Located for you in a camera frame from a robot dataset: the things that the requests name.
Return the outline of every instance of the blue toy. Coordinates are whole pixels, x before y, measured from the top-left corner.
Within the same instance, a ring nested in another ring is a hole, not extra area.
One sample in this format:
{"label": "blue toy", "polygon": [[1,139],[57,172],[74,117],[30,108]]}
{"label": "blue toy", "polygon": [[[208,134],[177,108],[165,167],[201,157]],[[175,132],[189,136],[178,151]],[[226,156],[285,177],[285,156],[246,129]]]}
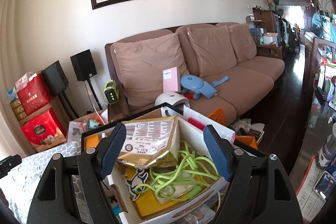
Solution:
{"label": "blue toy", "polygon": [[227,80],[229,80],[229,77],[225,76],[220,81],[214,81],[211,84],[209,84],[208,82],[202,80],[201,78],[197,76],[183,75],[180,81],[181,87],[182,87],[181,94],[186,93],[186,92],[193,92],[194,100],[198,100],[202,94],[208,99],[210,99],[217,92],[215,87],[217,85],[220,85],[226,82]]}

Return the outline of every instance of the white wall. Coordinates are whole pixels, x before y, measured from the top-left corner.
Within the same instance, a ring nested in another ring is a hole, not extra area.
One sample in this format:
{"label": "white wall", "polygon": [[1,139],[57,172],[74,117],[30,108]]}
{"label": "white wall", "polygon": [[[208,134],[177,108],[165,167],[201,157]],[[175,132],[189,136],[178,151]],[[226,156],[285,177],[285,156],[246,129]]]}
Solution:
{"label": "white wall", "polygon": [[264,0],[134,0],[92,10],[90,0],[17,0],[17,48],[26,71],[38,71],[59,59],[82,113],[91,107],[71,55],[91,49],[98,70],[92,82],[97,92],[102,91],[110,79],[106,44],[171,26],[245,22],[252,13],[248,5],[265,6]]}
{"label": "white wall", "polygon": [[333,6],[331,0],[318,0],[318,1],[323,6],[324,10],[327,10],[327,11],[330,11],[330,12],[334,12],[334,6]]}

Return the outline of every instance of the lime green rope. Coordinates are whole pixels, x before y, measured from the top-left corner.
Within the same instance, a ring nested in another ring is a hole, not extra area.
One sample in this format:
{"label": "lime green rope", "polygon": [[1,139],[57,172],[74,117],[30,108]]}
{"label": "lime green rope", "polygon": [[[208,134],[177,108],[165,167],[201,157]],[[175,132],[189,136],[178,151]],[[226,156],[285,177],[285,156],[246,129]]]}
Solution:
{"label": "lime green rope", "polygon": [[[166,172],[166,173],[156,173],[153,171],[153,168],[150,168],[150,176],[152,178],[151,184],[139,184],[134,188],[134,192],[136,194],[144,194],[148,190],[152,190],[158,198],[166,198],[168,200],[174,201],[186,201],[188,199],[193,198],[198,193],[201,192],[202,187],[209,186],[203,177],[209,177],[213,180],[217,180],[219,178],[219,174],[215,164],[212,160],[207,157],[196,157],[196,152],[193,150],[191,153],[188,149],[188,144],[186,141],[181,141],[184,145],[184,150],[180,150],[178,153],[179,158],[181,158],[181,163],[176,165],[176,169],[174,171]],[[208,162],[212,168],[215,170],[216,175],[213,175],[209,172],[209,170],[205,167],[200,160],[204,160]],[[200,172],[198,168],[201,167],[204,172]],[[183,177],[182,174],[188,173],[190,176]],[[201,180],[195,180],[195,176],[199,175]],[[174,185],[196,185],[190,193],[187,194],[185,198],[173,198],[172,195],[175,193]],[[163,194],[162,191],[168,189],[168,194]]]}

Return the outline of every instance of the wooden floor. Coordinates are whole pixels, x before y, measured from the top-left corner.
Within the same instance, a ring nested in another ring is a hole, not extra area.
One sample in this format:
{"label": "wooden floor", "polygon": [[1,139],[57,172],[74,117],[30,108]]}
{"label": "wooden floor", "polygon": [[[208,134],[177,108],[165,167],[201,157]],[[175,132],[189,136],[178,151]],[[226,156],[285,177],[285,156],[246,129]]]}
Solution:
{"label": "wooden floor", "polygon": [[305,124],[311,106],[311,97],[302,94],[305,67],[305,48],[284,56],[285,71],[273,90],[254,108],[244,114],[252,123],[264,123],[264,137],[259,149],[266,154],[278,155],[286,172],[292,170],[299,154]]}

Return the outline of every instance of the red bag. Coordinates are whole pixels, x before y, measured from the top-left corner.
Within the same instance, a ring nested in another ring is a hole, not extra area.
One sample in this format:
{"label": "red bag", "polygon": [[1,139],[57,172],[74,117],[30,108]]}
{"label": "red bag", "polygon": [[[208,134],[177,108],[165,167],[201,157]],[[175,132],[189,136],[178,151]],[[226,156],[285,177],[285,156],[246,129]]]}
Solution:
{"label": "red bag", "polygon": [[66,141],[65,130],[52,108],[26,122],[21,130],[38,152]]}
{"label": "red bag", "polygon": [[38,74],[26,87],[19,90],[17,97],[21,101],[27,116],[47,105],[53,99],[41,74]]}

